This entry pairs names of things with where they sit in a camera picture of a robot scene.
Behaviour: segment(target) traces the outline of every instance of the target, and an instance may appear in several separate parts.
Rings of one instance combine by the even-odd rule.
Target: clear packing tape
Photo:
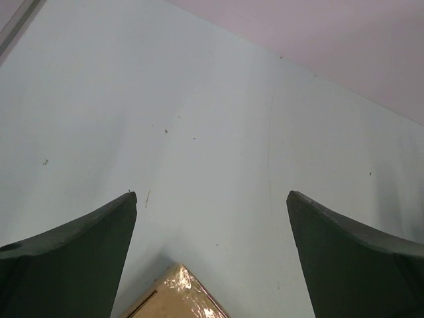
[[[175,264],[168,274],[163,284],[181,295],[182,300],[191,308],[194,317],[230,318],[183,264]]]
[[[121,318],[230,318],[197,278],[175,263]]]

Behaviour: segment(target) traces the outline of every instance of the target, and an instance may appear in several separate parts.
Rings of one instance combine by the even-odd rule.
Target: green plastic part
[[[424,246],[335,213],[298,192],[291,229],[317,318],[424,317]]]
[[[126,193],[0,248],[0,317],[109,318],[136,220]]]

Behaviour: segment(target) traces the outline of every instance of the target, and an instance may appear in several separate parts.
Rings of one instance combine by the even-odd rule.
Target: cardboard
[[[183,265],[174,264],[121,318],[230,318]]]

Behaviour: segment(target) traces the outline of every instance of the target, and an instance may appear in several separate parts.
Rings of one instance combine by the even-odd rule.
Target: hole
[[[0,247],[0,252],[7,252],[8,250],[16,250],[17,248],[20,248],[21,245],[19,243],[12,243],[5,245],[3,247]]]

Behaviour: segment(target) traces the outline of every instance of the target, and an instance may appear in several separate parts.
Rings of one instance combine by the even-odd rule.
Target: scratch mark
[[[269,186],[269,192],[270,192],[270,209],[271,209],[271,215],[274,215],[274,212],[272,210],[272,195],[271,195],[271,176],[270,176],[270,141],[271,141],[271,116],[272,116],[272,104],[274,103],[274,94],[276,92],[276,89],[272,91],[272,98],[271,98],[271,106],[270,106],[270,121],[268,123],[268,161],[267,161],[267,171],[268,171],[268,186]]]
[[[271,106],[270,106],[270,122],[268,123],[268,162],[267,162],[268,176],[270,175],[271,116],[272,116],[272,104],[274,103],[275,92],[276,92],[276,89],[274,88],[274,90],[272,92]]]
[[[269,192],[270,192],[270,207],[271,207],[271,215],[274,215],[274,212],[272,210],[272,195],[271,195],[271,179],[268,177],[268,185],[269,185]]]
[[[147,202],[148,202],[148,196],[150,195],[150,190],[148,190],[148,193],[147,193],[147,198],[146,198],[146,203],[144,204],[144,207],[146,208],[147,207]]]

